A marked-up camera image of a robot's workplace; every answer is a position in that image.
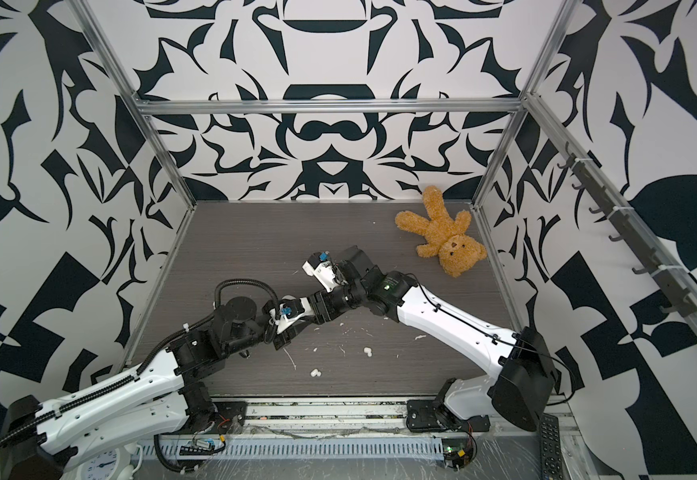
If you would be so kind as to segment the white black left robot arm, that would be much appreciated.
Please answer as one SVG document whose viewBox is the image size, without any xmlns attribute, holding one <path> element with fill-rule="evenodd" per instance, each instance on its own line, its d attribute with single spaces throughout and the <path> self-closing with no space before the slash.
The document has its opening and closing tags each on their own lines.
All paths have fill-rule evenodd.
<svg viewBox="0 0 697 480">
<path fill-rule="evenodd" d="M 270 296 L 264 308 L 244 296 L 222 301 L 236 284 L 224 281 L 210 315 L 164 338 L 140 364 L 62 398 L 14 402 L 0 434 L 0 478 L 58 479 L 146 436 L 212 427 L 218 414 L 204 378 L 260 343 L 286 346 L 323 318 L 318 296 L 280 298 L 264 282 L 242 283 Z"/>
</svg>

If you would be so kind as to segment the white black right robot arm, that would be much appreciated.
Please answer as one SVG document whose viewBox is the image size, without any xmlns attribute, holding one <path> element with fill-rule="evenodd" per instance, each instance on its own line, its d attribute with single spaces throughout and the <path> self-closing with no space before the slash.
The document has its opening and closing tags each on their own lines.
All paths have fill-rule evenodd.
<svg viewBox="0 0 697 480">
<path fill-rule="evenodd" d="M 445 302 L 412 274 L 383 272 L 356 246 L 336 256 L 316 252 L 302 269 L 322 288 L 306 297 L 286 297 L 274 307 L 276 348 L 310 324 L 332 322 L 363 307 L 437 339 L 482 372 L 476 378 L 446 381 L 426 412 L 408 413 L 409 430 L 462 431 L 490 415 L 524 431 L 540 428 L 552 390 L 561 380 L 562 364 L 536 329 L 516 332 L 483 321 Z"/>
</svg>

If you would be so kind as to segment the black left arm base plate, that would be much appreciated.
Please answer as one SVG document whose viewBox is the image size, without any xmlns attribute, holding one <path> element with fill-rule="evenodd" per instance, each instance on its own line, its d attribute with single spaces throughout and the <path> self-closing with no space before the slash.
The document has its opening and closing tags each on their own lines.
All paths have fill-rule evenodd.
<svg viewBox="0 0 697 480">
<path fill-rule="evenodd" d="M 244 400 L 220 400 L 214 401 L 214 411 L 210 413 L 210 419 L 219 428 L 230 429 L 230 426 L 246 424 L 246 411 L 248 402 Z"/>
</svg>

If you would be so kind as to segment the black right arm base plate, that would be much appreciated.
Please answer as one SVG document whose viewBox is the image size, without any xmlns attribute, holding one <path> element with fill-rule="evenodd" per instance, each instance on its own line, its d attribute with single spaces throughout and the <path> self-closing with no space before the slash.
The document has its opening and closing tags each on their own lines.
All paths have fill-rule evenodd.
<svg viewBox="0 0 697 480">
<path fill-rule="evenodd" d="M 413 433 L 482 433 L 490 430 L 491 422 L 485 415 L 462 420 L 435 400 L 408 400 L 405 427 Z"/>
</svg>

